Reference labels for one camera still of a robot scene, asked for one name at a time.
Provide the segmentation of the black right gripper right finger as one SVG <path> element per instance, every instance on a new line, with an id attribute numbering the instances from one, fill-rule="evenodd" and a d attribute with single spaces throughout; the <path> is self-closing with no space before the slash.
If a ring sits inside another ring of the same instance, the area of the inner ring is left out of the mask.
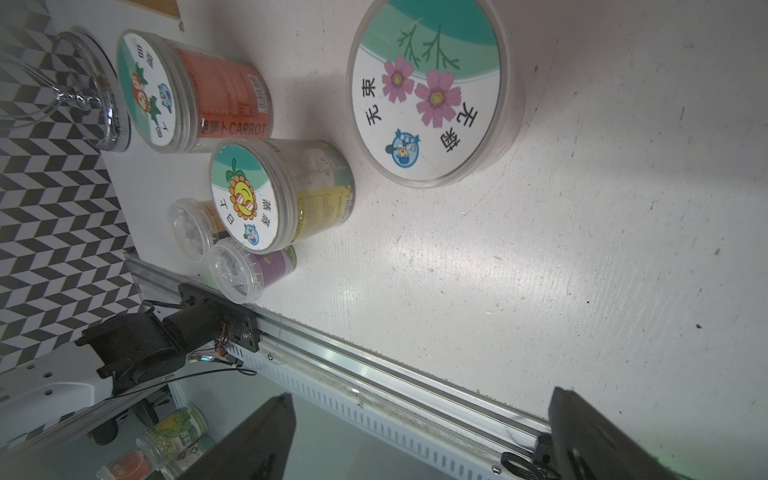
<path id="1" fill-rule="evenodd" d="M 572 390 L 554 389 L 548 416 L 555 471 L 563 479 L 679 477 Z"/>

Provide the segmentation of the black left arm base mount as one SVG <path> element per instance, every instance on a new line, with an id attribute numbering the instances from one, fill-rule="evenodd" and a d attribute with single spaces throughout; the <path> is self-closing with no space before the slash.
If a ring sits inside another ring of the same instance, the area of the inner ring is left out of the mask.
<path id="1" fill-rule="evenodd" d="M 255 312 L 209 289 L 182 283 L 177 311 L 159 319 L 151 311 L 116 315 L 87 328 L 75 341 L 91 348 L 102 365 L 96 373 L 113 382 L 113 392 L 128 390 L 182 368 L 189 354 L 212 342 L 258 351 Z"/>

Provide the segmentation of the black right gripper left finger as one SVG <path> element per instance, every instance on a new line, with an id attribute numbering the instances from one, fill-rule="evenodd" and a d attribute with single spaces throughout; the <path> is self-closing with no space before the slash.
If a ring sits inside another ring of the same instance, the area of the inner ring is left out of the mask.
<path id="1" fill-rule="evenodd" d="M 190 479 L 282 479 L 296 430 L 290 393 L 266 401 L 189 467 Z"/>

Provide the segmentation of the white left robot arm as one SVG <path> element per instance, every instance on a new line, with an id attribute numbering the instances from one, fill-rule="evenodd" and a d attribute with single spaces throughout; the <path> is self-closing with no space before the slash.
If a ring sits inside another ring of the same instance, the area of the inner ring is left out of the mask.
<path id="1" fill-rule="evenodd" d="M 161 387 L 160 377 L 113 395 L 97 353 L 68 343 L 1 374 L 1 461 L 13 463 L 95 429 Z"/>

